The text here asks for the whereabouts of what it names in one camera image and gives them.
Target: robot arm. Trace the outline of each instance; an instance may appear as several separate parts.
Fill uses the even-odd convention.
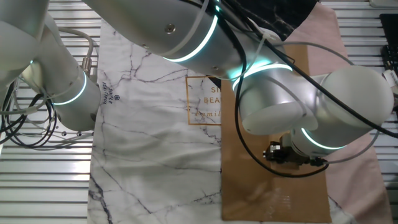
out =
[[[48,4],[0,1],[0,105],[9,84],[22,74],[36,92],[51,98],[67,128],[88,131],[95,125],[100,90],[62,43]]]
[[[229,78],[236,92],[237,78],[242,75],[241,55],[223,29],[226,22],[215,12],[222,12],[223,17],[228,18],[227,26],[248,27],[222,1],[83,1],[135,44],[196,72]],[[9,2],[0,0],[0,6],[7,6]],[[208,5],[207,9],[212,10],[201,13],[202,5]],[[61,114],[61,122],[69,128],[83,130],[93,127],[90,115],[95,114],[98,108],[99,90],[83,75],[60,43],[57,32],[51,29],[53,26],[54,23],[46,21],[43,37],[35,39],[37,42],[40,40],[39,46],[32,44],[32,51],[36,54],[21,60],[16,67],[23,70],[33,59],[31,67],[39,67],[42,87],[50,95],[59,94],[70,82],[77,80],[73,91],[53,99],[56,110]],[[260,48],[254,34],[239,29],[233,29],[233,32],[247,61],[252,62],[250,69],[243,74],[243,94],[239,105],[247,132],[265,135],[291,130],[281,139],[281,146],[308,158],[326,156],[371,130],[304,78],[294,75],[292,68],[270,48]],[[280,42],[272,31],[265,32],[264,37],[269,41]],[[0,71],[10,69],[3,66],[0,64]],[[18,72],[20,70],[13,75],[3,73],[0,79],[8,77],[13,80]],[[394,99],[390,87],[379,74],[368,68],[351,66],[316,76],[314,80],[373,123],[381,124],[391,114]]]

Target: gold rectangular border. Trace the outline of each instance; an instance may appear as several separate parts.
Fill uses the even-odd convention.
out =
[[[188,111],[188,125],[191,126],[221,126],[221,124],[199,124],[199,123],[191,123],[191,107],[189,105],[189,92],[188,92],[188,79],[189,78],[215,78],[215,77],[208,77],[208,76],[201,76],[201,77],[185,77],[185,88],[187,90],[187,111]]]

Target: metal grate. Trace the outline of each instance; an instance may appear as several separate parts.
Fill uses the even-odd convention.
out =
[[[350,59],[383,72],[380,49],[387,41],[378,17],[381,13],[398,13],[398,10],[375,9],[365,0],[323,0],[322,4],[335,9]],[[86,4],[76,0],[53,0],[49,13],[58,26],[86,32],[100,44],[101,18]],[[88,42],[70,34],[61,33],[61,36],[81,63]],[[98,54],[94,51],[93,70],[97,61]],[[21,85],[19,102],[28,103],[34,95],[26,85]],[[41,120],[46,116],[46,111],[40,111],[31,118]],[[383,126],[398,132],[397,123],[396,116],[392,115]],[[57,130],[64,130],[64,127],[59,125]],[[39,130],[27,124],[24,131]],[[66,137],[75,134],[70,132]],[[53,137],[50,144],[60,141]],[[8,142],[0,157],[0,223],[85,224],[91,146],[92,138],[74,142],[65,149],[38,152]],[[398,224],[398,139],[382,135],[376,142],[376,151]]]

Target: brown paper bag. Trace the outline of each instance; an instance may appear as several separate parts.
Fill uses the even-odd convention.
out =
[[[289,47],[287,54],[308,72],[306,47]],[[276,176],[258,165],[245,151],[234,123],[235,97],[230,82],[222,82],[221,168],[222,216],[226,221],[330,223],[325,173],[301,179]],[[254,136],[241,131],[252,152],[280,172],[305,174],[318,167],[280,166],[262,158],[271,141],[282,136]]]

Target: white robotic arm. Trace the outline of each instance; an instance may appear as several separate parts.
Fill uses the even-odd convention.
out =
[[[27,2],[18,1],[21,7]],[[295,75],[292,67],[273,49],[259,47],[264,40],[260,43],[252,32],[245,32],[250,27],[233,13],[230,6],[219,0],[83,1],[120,34],[148,51],[196,72],[229,78],[236,94],[241,95],[239,109],[245,130],[257,135],[291,130],[281,139],[279,149],[289,149],[302,158],[294,159],[295,162],[326,156],[372,129],[306,79]],[[10,7],[13,3],[0,0],[0,7]],[[20,35],[23,29],[7,23],[1,13],[0,25],[6,21],[6,26],[18,29],[9,38]],[[0,80],[13,81],[33,60],[31,67],[33,70],[35,66],[39,67],[36,70],[42,76],[42,88],[51,96],[68,88],[67,85],[81,75],[74,84],[76,87],[53,101],[65,126],[72,129],[93,127],[91,117],[100,102],[99,90],[87,80],[62,45],[57,31],[51,28],[54,25],[50,19],[46,20],[43,37],[32,39],[33,44],[29,47],[33,53],[26,58],[14,59],[15,63],[7,65],[0,63],[0,71],[5,71],[0,73]],[[280,42],[270,30],[263,37],[271,43]],[[244,66],[243,55],[251,66]],[[16,69],[12,70],[16,72],[10,75],[7,73],[10,69]],[[243,75],[244,82],[240,83],[238,77]],[[375,124],[382,124],[391,114],[394,98],[390,87],[379,74],[368,68],[351,66],[313,79]]]

